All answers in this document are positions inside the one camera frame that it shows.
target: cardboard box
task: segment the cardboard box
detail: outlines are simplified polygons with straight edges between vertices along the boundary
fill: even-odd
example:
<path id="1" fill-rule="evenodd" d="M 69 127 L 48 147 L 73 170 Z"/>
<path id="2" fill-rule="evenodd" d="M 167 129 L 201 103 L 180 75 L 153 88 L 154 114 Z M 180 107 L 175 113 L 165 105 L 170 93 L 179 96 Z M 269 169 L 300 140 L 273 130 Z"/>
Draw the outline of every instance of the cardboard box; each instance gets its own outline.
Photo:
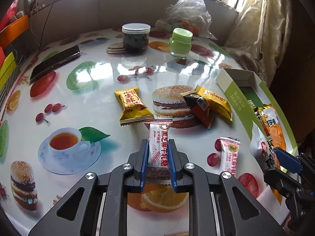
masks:
<path id="1" fill-rule="evenodd" d="M 253 122 L 265 134 L 251 105 L 261 107 L 263 104 L 272 104 L 284 134 L 287 151 L 292 155 L 296 154 L 297 144 L 284 113 L 266 85 L 254 72 L 240 69 L 222 69 L 216 78 L 216 82 L 240 118 L 249 139 L 252 138 Z"/>
<path id="2" fill-rule="evenodd" d="M 4 60 L 3 65 L 0 69 L 0 90 L 3 88 L 4 84 L 8 80 L 11 73 L 16 68 L 16 63 L 14 60 L 13 53 L 10 53 Z"/>

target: green lid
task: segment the green lid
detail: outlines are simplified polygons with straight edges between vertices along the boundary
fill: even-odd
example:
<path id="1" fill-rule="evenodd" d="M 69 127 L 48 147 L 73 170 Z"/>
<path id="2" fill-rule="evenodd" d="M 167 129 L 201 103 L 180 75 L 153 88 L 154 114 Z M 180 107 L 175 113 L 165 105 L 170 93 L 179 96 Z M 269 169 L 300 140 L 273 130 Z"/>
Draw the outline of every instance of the green lid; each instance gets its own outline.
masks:
<path id="1" fill-rule="evenodd" d="M 183 28 L 175 28 L 172 34 L 174 40 L 182 43 L 190 43 L 192 37 L 193 33 Z"/>

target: candy wrapper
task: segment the candy wrapper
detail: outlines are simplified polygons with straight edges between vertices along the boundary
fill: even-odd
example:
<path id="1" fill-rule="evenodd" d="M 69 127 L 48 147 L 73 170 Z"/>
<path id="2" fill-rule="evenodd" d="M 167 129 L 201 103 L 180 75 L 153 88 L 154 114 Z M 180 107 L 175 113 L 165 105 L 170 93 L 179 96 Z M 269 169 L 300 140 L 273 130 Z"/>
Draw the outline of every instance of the candy wrapper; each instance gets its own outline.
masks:
<path id="1" fill-rule="evenodd" d="M 228 171 L 235 176 L 237 154 L 241 143 L 227 137 L 220 137 L 220 142 L 222 147 L 220 172 Z"/>
<path id="2" fill-rule="evenodd" d="M 258 162 L 263 173 L 265 173 L 268 168 L 276 167 L 280 169 L 280 163 L 277 159 L 276 154 L 273 152 L 272 146 L 254 122 L 252 128 L 252 140 L 249 145 L 249 151 Z M 273 188 L 272 192 L 277 197 L 278 202 L 281 204 L 282 195 L 280 195 L 278 191 Z"/>
<path id="3" fill-rule="evenodd" d="M 205 88 L 197 85 L 195 88 L 195 92 L 204 97 L 209 106 L 215 111 L 218 112 L 219 114 L 223 115 L 230 121 L 232 121 L 232 109 L 230 107 L 230 104 L 228 101 L 219 95 L 215 94 L 214 92 L 210 90 L 206 90 Z"/>
<path id="4" fill-rule="evenodd" d="M 137 87 L 115 91 L 116 98 L 123 107 L 120 126 L 154 120 L 153 113 L 141 101 L 138 93 Z"/>
<path id="5" fill-rule="evenodd" d="M 270 137 L 270 132 L 269 132 L 267 126 L 265 125 L 265 123 L 263 122 L 263 120 L 262 120 L 262 118 L 261 118 L 261 115 L 259 114 L 258 107 L 253 106 L 252 109 L 253 109 L 255 115 L 257 116 L 257 118 L 258 118 L 260 124 L 262 125 L 262 127 L 263 127 L 263 129 L 264 129 L 264 132 L 266 133 L 266 136 L 267 136 L 267 137 Z"/>
<path id="6" fill-rule="evenodd" d="M 206 126 L 206 128 L 210 129 L 214 111 L 209 106 L 207 100 L 194 91 L 181 93 L 181 95 L 193 114 Z"/>
<path id="7" fill-rule="evenodd" d="M 286 150 L 283 132 L 273 106 L 266 105 L 264 107 L 258 107 L 258 112 L 261 115 L 264 125 L 269 131 L 272 145 Z"/>
<path id="8" fill-rule="evenodd" d="M 167 140 L 172 122 L 173 118 L 162 117 L 144 123 L 149 129 L 148 179 L 170 180 Z"/>

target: green jar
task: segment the green jar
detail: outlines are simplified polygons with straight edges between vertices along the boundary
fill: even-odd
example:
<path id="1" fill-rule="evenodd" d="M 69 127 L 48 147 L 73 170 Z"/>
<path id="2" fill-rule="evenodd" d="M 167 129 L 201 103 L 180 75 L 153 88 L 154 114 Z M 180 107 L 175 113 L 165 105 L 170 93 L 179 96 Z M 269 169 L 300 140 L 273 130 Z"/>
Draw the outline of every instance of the green jar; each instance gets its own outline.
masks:
<path id="1" fill-rule="evenodd" d="M 192 48 L 190 44 L 192 37 L 192 32 L 183 28 L 175 28 L 170 38 L 170 54 L 174 57 L 186 58 Z"/>

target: white jar lid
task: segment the white jar lid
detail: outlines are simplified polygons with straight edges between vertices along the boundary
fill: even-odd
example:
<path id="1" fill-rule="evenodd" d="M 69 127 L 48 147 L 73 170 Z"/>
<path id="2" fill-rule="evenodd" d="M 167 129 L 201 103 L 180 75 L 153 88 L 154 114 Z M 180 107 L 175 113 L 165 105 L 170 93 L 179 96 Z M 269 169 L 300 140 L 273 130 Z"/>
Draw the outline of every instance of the white jar lid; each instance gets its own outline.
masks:
<path id="1" fill-rule="evenodd" d="M 129 23 L 122 26 L 122 32 L 125 34 L 147 34 L 150 30 L 150 25 L 144 23 Z"/>

